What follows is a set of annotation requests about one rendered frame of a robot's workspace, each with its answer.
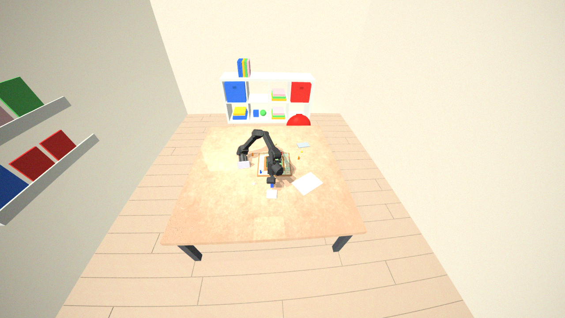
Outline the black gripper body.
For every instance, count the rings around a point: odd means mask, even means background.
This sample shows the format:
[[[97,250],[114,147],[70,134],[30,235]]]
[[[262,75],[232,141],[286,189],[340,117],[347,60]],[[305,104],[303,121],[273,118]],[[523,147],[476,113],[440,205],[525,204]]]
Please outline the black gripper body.
[[[267,167],[267,174],[270,177],[267,177],[267,184],[276,184],[276,178],[274,177],[274,171]]]

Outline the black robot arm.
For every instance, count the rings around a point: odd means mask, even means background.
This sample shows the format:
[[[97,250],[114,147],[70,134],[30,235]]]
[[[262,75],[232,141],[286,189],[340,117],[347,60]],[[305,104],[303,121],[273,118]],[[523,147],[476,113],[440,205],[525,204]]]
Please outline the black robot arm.
[[[269,156],[266,157],[267,159],[267,167],[274,171],[274,175],[282,175],[284,173],[284,169],[281,166],[281,152],[280,150],[274,145],[274,142],[271,140],[270,134],[267,131],[263,131],[262,129],[253,129],[252,135],[243,145],[238,147],[237,155],[239,155],[239,162],[248,161],[249,147],[259,138],[262,138],[266,143],[268,148]],[[275,160],[279,159],[279,160]]]

